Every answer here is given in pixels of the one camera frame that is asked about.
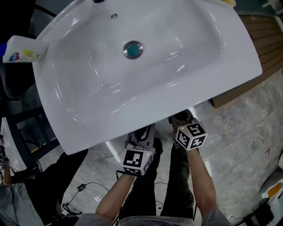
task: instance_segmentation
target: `wooden slat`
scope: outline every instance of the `wooden slat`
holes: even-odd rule
[[[260,63],[264,64],[267,61],[279,56],[280,54],[283,54],[283,46],[260,56]]]
[[[274,17],[267,16],[240,16],[243,23],[277,23]]]
[[[282,33],[282,30],[280,29],[271,29],[271,30],[254,30],[250,31],[249,35],[251,36],[252,40],[260,39],[260,38],[266,38],[269,36],[275,36]]]
[[[274,65],[276,65],[277,63],[279,63],[282,60],[283,60],[283,54],[281,54],[281,55],[279,55],[277,57],[274,57],[270,61],[268,61],[268,62],[266,62],[266,63],[261,65],[262,71],[263,72],[267,71],[268,69],[272,68]]]
[[[244,25],[249,32],[254,30],[268,30],[279,28],[279,25],[277,23],[246,23]]]
[[[265,47],[267,45],[277,43],[279,41],[283,41],[283,34],[254,40],[253,44],[254,44],[256,49],[259,49],[259,48]]]
[[[215,98],[212,98],[210,100],[211,104],[215,107],[215,108],[219,108],[223,105],[225,105],[226,103],[234,100],[235,98],[241,96],[242,94],[244,94],[245,92],[249,91],[250,89],[254,88],[255,86],[257,86],[258,84],[260,84],[261,82],[263,82],[264,80],[266,80],[267,78],[269,78],[271,75],[273,75],[275,72],[277,72],[280,68],[283,67],[283,61],[277,63],[276,65],[274,65],[273,67],[271,67],[270,69],[268,69],[267,71],[265,71],[264,73],[262,73],[260,76],[222,94],[219,95]]]
[[[260,49],[257,49],[257,54],[258,56],[262,56],[272,50],[275,50],[277,48],[280,48],[281,46],[283,46],[283,41],[280,41],[280,42],[277,42],[277,43],[274,43],[274,44],[271,44],[271,45],[268,45],[268,46],[265,46],[263,48],[260,48]]]

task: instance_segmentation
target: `sink basin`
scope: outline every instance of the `sink basin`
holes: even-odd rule
[[[33,63],[38,92],[67,154],[261,74],[234,10],[200,0],[76,0],[38,38],[49,43]],[[123,54],[130,41],[143,49],[134,60]]]

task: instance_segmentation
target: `hand soap bottle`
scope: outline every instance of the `hand soap bottle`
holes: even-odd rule
[[[44,41],[14,35],[7,44],[0,45],[0,56],[3,63],[34,62],[43,57],[47,48]]]

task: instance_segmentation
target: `black and white cube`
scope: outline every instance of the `black and white cube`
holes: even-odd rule
[[[127,173],[144,175],[153,160],[152,154],[151,151],[125,148],[125,152],[121,154],[120,166]]]
[[[203,124],[197,122],[178,127],[176,141],[186,150],[192,150],[201,147],[204,144],[206,137],[207,133],[205,132]]]

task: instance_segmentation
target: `red mark on floor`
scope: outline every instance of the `red mark on floor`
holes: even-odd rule
[[[270,148],[265,152],[267,155],[269,155],[270,152]]]

